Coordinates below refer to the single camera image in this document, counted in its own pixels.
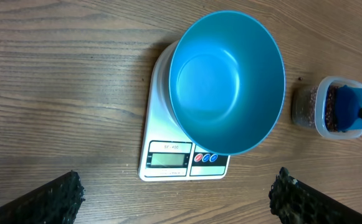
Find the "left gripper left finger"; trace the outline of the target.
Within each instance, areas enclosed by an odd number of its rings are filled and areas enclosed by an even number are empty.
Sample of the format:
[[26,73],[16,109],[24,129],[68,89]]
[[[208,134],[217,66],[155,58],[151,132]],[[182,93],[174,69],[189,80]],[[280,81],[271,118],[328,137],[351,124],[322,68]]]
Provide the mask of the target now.
[[70,171],[1,206],[0,224],[73,224],[84,193],[79,174]]

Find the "blue plastic measuring scoop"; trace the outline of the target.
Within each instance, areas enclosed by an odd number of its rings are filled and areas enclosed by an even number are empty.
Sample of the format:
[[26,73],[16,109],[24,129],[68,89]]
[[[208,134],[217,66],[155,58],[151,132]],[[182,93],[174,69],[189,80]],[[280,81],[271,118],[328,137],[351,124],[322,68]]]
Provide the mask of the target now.
[[362,129],[358,111],[362,108],[362,88],[340,87],[336,92],[335,116],[339,131]]

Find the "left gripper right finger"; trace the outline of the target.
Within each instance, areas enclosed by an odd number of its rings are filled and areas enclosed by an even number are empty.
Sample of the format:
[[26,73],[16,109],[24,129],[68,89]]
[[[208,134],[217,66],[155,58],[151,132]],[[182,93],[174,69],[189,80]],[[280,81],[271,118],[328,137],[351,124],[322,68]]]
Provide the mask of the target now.
[[282,223],[362,224],[362,214],[292,177],[282,167],[269,192],[270,212]]

